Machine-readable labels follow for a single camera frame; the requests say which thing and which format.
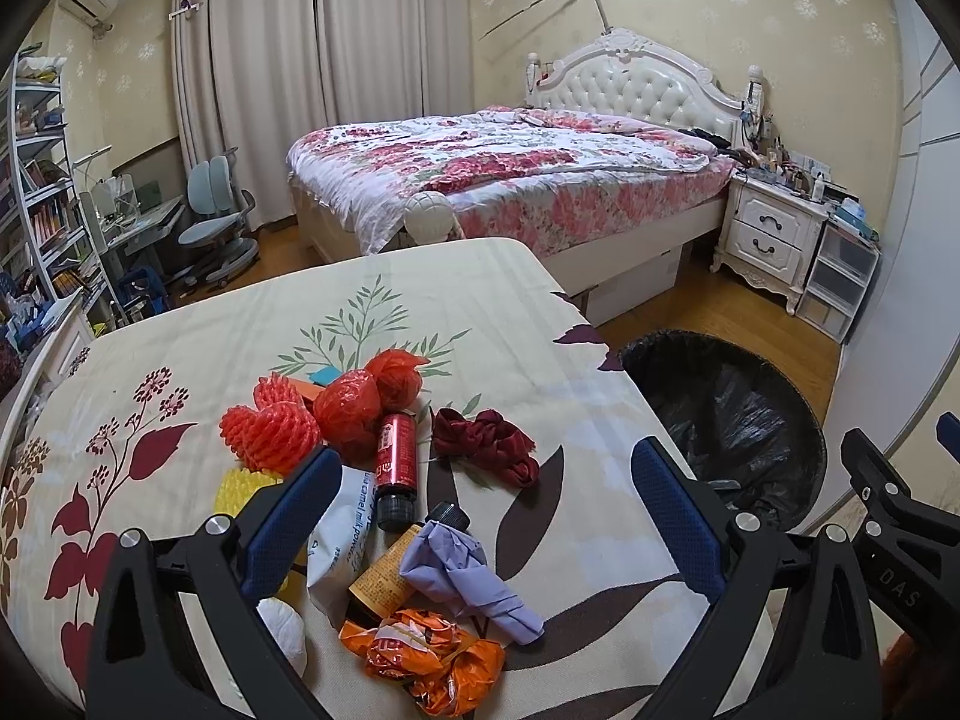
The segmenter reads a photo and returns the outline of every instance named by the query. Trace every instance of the headboard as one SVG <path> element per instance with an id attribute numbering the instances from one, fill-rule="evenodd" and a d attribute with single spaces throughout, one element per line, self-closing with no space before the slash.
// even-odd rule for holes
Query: headboard
<path id="1" fill-rule="evenodd" d="M 762 70 L 751 66 L 749 76 L 750 108 L 762 114 Z M 543 77 L 539 57 L 528 55 L 527 104 L 701 127 L 743 145 L 741 101 L 714 85 L 711 69 L 622 26 L 555 61 Z"/>

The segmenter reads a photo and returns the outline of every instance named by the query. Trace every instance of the bottle cap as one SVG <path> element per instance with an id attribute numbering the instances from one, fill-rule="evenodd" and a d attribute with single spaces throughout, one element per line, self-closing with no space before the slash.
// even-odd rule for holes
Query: bottle cap
<path id="1" fill-rule="evenodd" d="M 414 502 L 403 495 L 384 495 L 376 502 L 376 524 L 387 533 L 403 533 L 416 522 Z"/>
<path id="2" fill-rule="evenodd" d="M 470 527 L 470 518 L 467 513 L 455 503 L 448 502 L 438 503 L 430 509 L 430 514 L 426 515 L 426 521 L 439 522 L 461 533 L 465 533 Z"/>

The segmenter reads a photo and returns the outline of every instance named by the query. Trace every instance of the storage box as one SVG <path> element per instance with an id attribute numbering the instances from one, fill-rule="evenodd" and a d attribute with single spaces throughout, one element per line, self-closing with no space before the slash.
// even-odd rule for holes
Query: storage box
<path id="1" fill-rule="evenodd" d="M 596 287 L 587 300 L 590 324 L 599 327 L 673 287 L 682 250 L 683 247 L 672 248 Z"/>

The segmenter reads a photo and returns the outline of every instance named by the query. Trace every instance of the nightstand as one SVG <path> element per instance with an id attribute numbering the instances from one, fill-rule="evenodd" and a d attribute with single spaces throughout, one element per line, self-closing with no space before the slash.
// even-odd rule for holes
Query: nightstand
<path id="1" fill-rule="evenodd" d="M 824 205 L 735 175 L 710 270 L 715 274 L 721 265 L 729 265 L 750 286 L 784 295 L 786 313 L 792 317 L 826 219 Z"/>

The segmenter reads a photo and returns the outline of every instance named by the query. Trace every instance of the black garbage bag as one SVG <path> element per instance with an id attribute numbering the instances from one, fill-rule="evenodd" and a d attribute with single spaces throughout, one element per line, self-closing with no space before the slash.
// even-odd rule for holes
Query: black garbage bag
<path id="1" fill-rule="evenodd" d="M 827 447 L 806 399 L 779 370 L 721 338 L 665 330 L 621 350 L 624 370 L 698 479 L 734 480 L 718 494 L 788 531 L 808 514 Z"/>

